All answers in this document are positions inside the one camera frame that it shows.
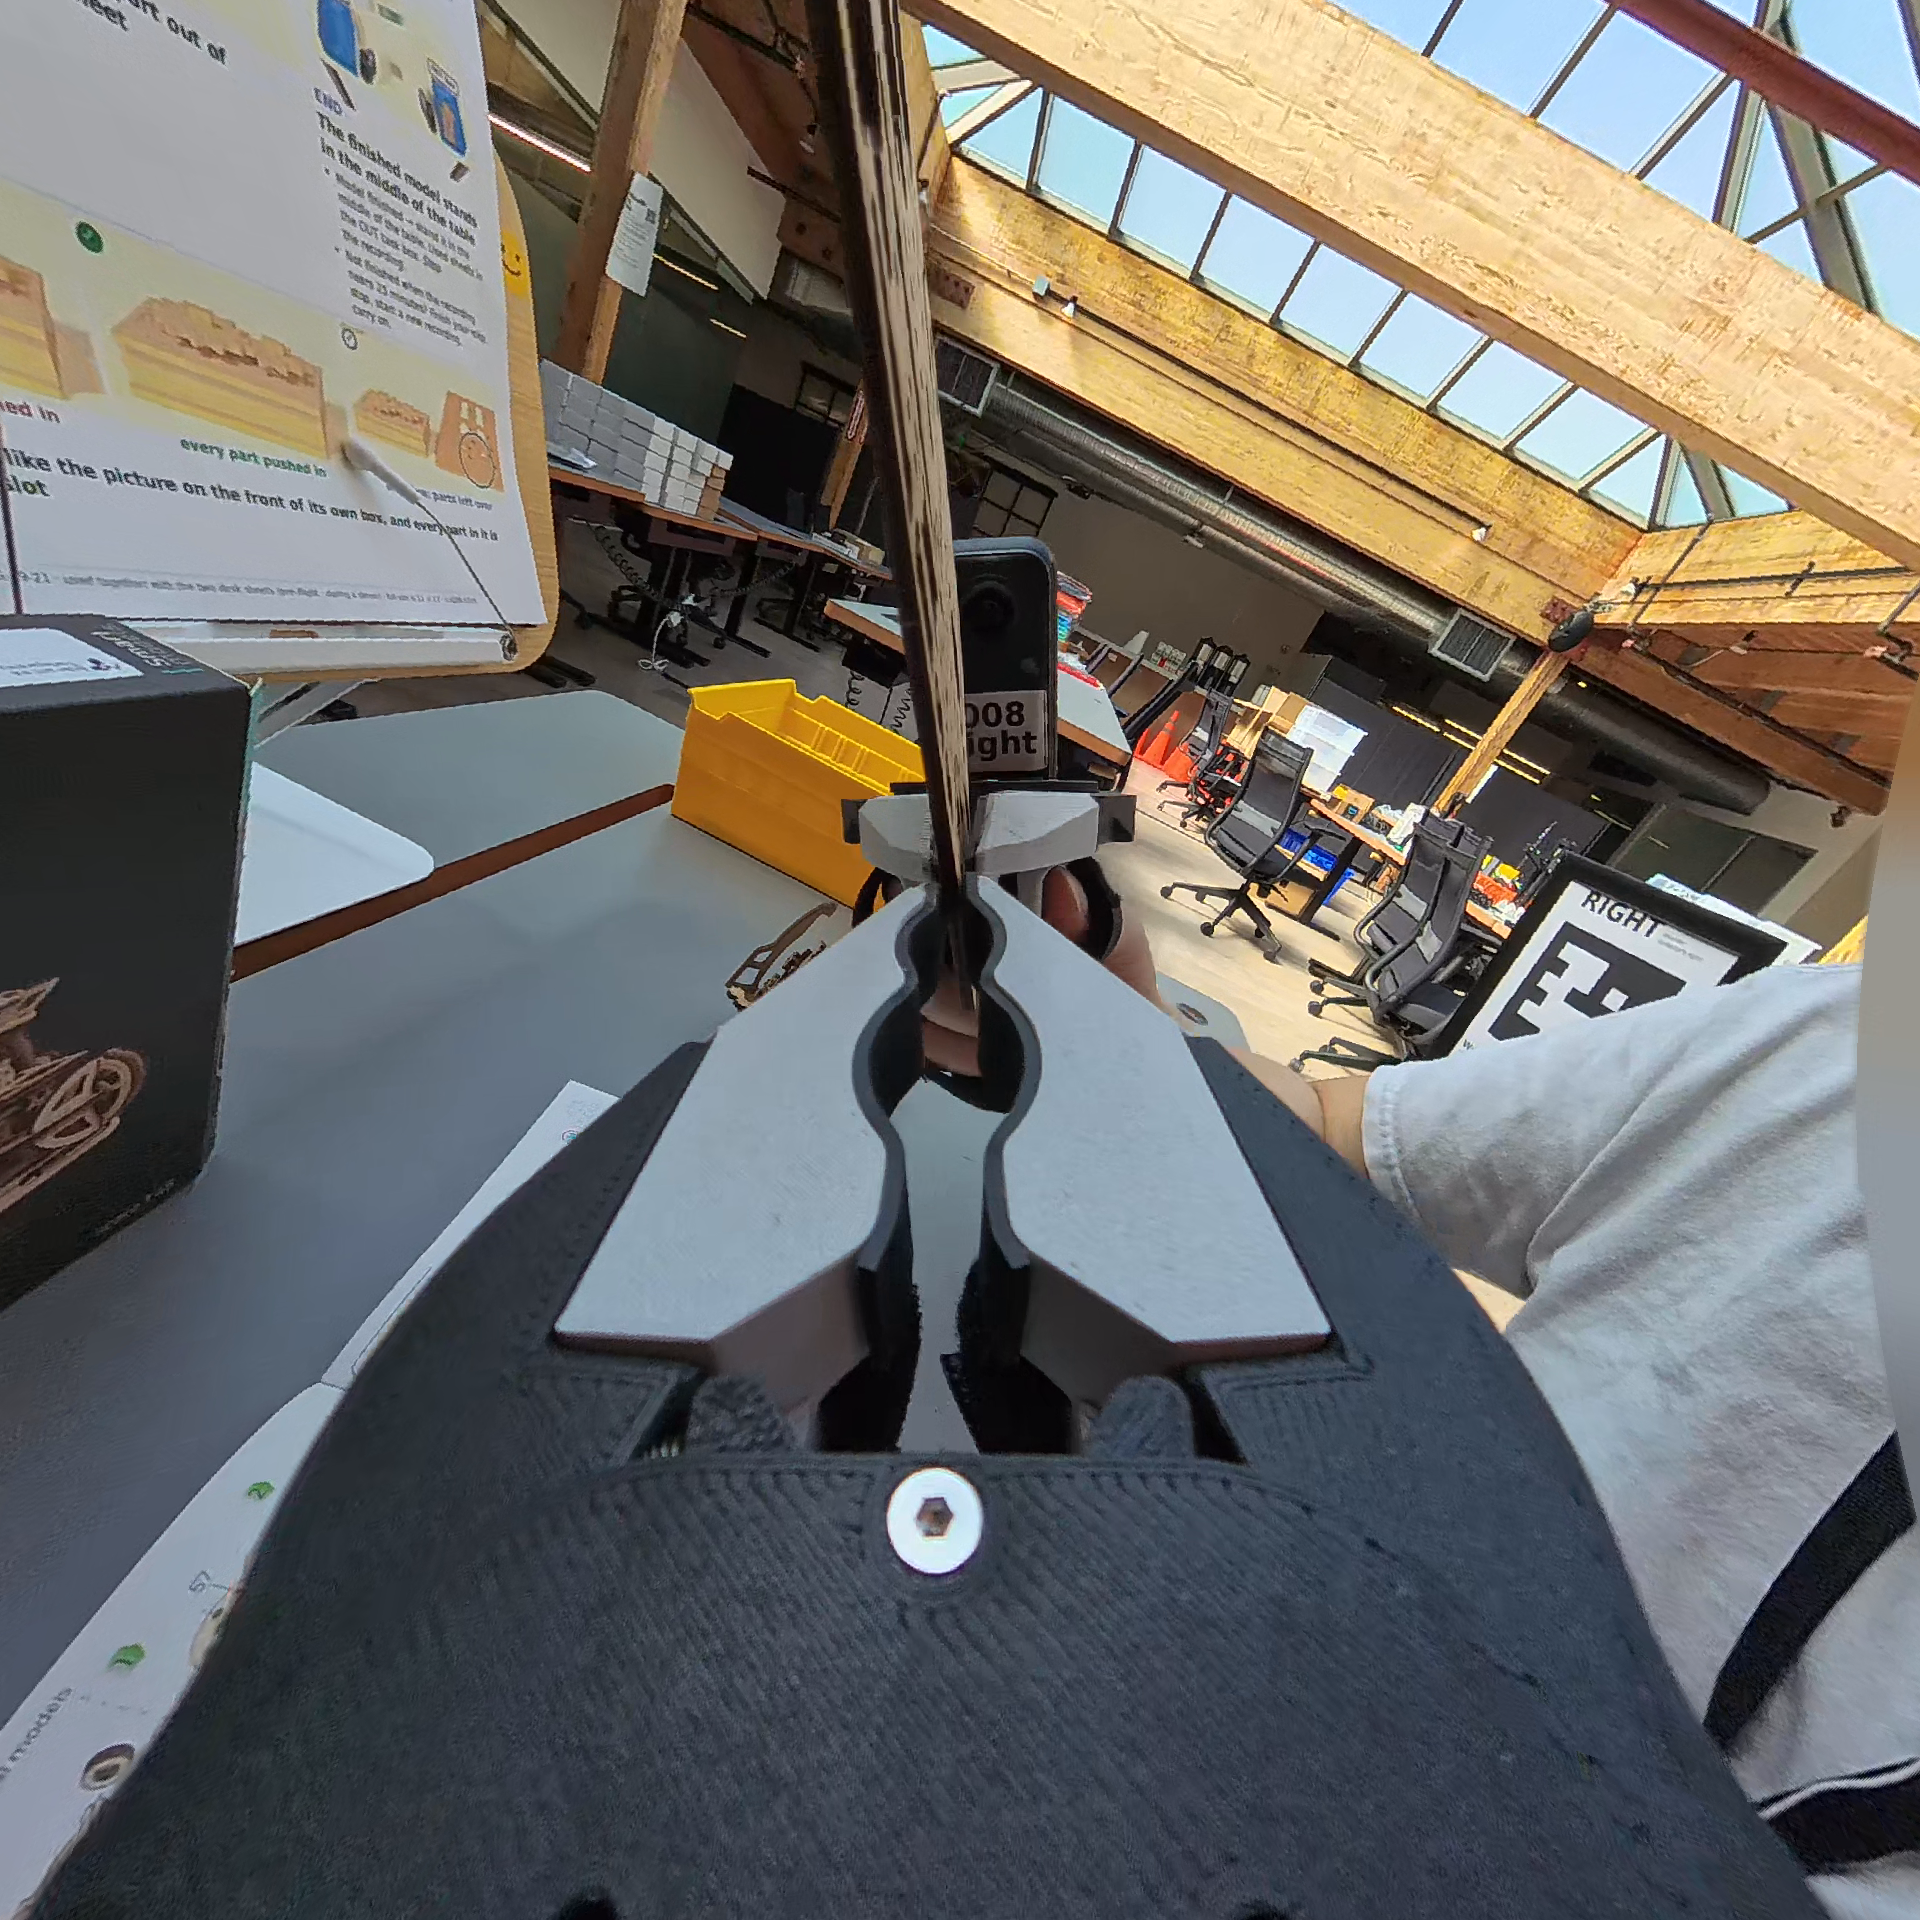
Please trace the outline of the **black and white marker sign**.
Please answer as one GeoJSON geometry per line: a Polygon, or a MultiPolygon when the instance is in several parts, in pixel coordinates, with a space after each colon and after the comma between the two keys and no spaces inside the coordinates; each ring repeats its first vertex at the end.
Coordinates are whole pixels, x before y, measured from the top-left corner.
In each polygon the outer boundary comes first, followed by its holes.
{"type": "Polygon", "coordinates": [[[1563,854],[1430,1055],[1719,988],[1778,964],[1787,945],[1719,903],[1563,854]]]}

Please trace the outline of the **person's right hand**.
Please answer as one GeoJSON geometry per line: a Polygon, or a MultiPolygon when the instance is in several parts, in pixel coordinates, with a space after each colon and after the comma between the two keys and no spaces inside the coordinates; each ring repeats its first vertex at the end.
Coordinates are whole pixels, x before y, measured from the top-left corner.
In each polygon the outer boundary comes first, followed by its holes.
{"type": "MultiPolygon", "coordinates": [[[[1090,952],[1122,984],[1167,1017],[1158,968],[1136,918],[1096,859],[1048,868],[1039,879],[1039,917],[1090,952]]],[[[922,1006],[922,1047],[927,1072],[978,1076],[978,1013],[974,990],[947,964],[922,1006]]]]}

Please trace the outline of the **partly built wooden model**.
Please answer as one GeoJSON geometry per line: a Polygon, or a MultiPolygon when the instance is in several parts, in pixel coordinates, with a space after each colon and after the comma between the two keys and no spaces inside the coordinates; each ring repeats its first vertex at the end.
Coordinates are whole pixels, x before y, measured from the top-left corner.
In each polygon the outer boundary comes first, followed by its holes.
{"type": "Polygon", "coordinates": [[[772,939],[757,944],[728,974],[727,998],[743,1013],[832,945],[839,903],[818,900],[772,939]]]}

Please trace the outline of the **stack of white boxes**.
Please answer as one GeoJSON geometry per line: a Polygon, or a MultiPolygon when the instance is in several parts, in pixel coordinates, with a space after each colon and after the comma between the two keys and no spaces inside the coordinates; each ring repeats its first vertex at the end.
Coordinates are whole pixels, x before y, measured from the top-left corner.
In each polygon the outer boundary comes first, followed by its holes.
{"type": "Polygon", "coordinates": [[[547,359],[539,376],[550,464],[632,492],[653,507],[694,518],[717,513],[734,467],[727,449],[547,359]]]}

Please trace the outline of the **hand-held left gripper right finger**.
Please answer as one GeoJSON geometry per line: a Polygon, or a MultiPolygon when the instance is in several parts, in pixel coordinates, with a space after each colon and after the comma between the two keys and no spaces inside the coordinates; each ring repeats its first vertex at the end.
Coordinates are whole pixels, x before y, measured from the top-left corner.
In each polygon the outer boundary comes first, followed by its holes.
{"type": "Polygon", "coordinates": [[[996,1116],[972,1267],[972,1435],[1071,1444],[1132,1377],[1333,1336],[1215,1099],[1234,1059],[995,879],[972,884],[974,1099],[996,1116]]]}

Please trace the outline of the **plywood parts sheet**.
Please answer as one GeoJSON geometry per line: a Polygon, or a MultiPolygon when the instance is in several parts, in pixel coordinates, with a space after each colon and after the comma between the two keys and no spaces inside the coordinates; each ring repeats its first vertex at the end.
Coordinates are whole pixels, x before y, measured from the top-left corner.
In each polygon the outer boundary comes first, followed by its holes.
{"type": "Polygon", "coordinates": [[[932,878],[948,935],[927,1020],[939,1036],[938,1060],[959,1065],[959,1044],[978,1036],[978,959],[965,921],[972,851],[965,659],[898,8],[807,1],[804,12],[925,765],[932,878]]]}

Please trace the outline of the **open instruction booklet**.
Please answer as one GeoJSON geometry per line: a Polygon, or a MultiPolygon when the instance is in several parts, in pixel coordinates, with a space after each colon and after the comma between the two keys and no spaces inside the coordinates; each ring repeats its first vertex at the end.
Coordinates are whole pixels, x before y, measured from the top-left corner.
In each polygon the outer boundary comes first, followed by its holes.
{"type": "Polygon", "coordinates": [[[229,1454],[20,1699],[2,1734],[4,1915],[30,1913],[171,1718],[292,1477],[394,1321],[491,1212],[612,1103],[606,1089],[565,1084],[327,1371],[229,1454]]]}

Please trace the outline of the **black model kit box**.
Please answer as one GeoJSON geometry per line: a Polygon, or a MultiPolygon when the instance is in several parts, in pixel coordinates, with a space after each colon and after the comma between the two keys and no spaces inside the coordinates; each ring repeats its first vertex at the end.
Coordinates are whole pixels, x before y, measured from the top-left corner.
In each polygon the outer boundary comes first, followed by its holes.
{"type": "Polygon", "coordinates": [[[252,699],[107,615],[2,621],[2,1308],[198,1179],[252,699]]]}

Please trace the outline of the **person's right forearm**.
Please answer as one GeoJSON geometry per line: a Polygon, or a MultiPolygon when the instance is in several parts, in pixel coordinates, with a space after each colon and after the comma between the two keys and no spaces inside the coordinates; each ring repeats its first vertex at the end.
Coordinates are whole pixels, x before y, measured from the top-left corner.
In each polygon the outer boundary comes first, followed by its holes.
{"type": "Polygon", "coordinates": [[[1366,1075],[1343,1072],[1326,1078],[1310,1078],[1299,1072],[1299,1067],[1270,1060],[1247,1047],[1229,1047],[1229,1055],[1283,1105],[1287,1105],[1327,1149],[1346,1160],[1357,1175],[1368,1175],[1368,1160],[1365,1155],[1366,1075]]]}

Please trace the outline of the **yellow plastic bin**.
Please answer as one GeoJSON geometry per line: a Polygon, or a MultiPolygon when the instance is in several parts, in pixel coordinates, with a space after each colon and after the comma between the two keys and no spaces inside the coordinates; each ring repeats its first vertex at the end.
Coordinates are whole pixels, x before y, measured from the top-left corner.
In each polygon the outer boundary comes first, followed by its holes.
{"type": "Polygon", "coordinates": [[[924,777],[922,747],[791,678],[694,687],[671,814],[818,896],[853,905],[871,862],[844,803],[924,777]]]}

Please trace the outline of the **person in white shirt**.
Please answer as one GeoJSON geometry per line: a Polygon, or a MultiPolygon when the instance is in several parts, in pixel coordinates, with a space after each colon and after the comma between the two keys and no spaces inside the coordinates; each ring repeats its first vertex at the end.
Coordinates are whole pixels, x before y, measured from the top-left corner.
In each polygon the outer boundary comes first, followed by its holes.
{"type": "Polygon", "coordinates": [[[1830,1915],[1918,1915],[1918,1542],[1856,1159],[1861,967],[1368,1076],[1368,1177],[1506,1336],[1830,1915]]]}

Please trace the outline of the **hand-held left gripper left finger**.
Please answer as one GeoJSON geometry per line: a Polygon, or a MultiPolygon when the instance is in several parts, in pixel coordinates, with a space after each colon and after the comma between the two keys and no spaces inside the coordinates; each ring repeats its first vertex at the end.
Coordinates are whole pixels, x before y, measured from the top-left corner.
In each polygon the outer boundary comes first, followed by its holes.
{"type": "Polygon", "coordinates": [[[910,887],[715,1030],[559,1343],[747,1376],[824,1449],[898,1446],[922,1301],[895,1108],[941,958],[938,903],[910,887]]]}

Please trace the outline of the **black office chair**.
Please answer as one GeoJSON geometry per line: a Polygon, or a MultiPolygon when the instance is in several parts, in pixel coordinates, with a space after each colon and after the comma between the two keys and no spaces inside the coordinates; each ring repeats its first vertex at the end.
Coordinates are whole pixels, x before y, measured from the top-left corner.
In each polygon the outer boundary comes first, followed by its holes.
{"type": "Polygon", "coordinates": [[[1326,1062],[1368,1072],[1440,1053],[1442,1037],[1470,996],[1454,968],[1485,848],[1485,837],[1463,822],[1414,824],[1399,884],[1356,928],[1365,949],[1357,972],[1346,976],[1320,963],[1307,967],[1307,1014],[1324,1017],[1333,1006],[1357,1006],[1386,1032],[1387,1052],[1333,1036],[1326,1044],[1303,1052],[1293,1060],[1296,1067],[1326,1062]]]}
{"type": "Polygon", "coordinates": [[[1266,732],[1254,744],[1234,800],[1204,833],[1207,848],[1234,870],[1234,884],[1174,879],[1158,888],[1166,900],[1174,896],[1221,900],[1213,918],[1199,925],[1202,935],[1211,939],[1227,921],[1243,917],[1269,964],[1283,959],[1283,945],[1258,894],[1283,881],[1296,863],[1293,854],[1285,854],[1283,839],[1303,806],[1310,765],[1310,747],[1266,732]]]}

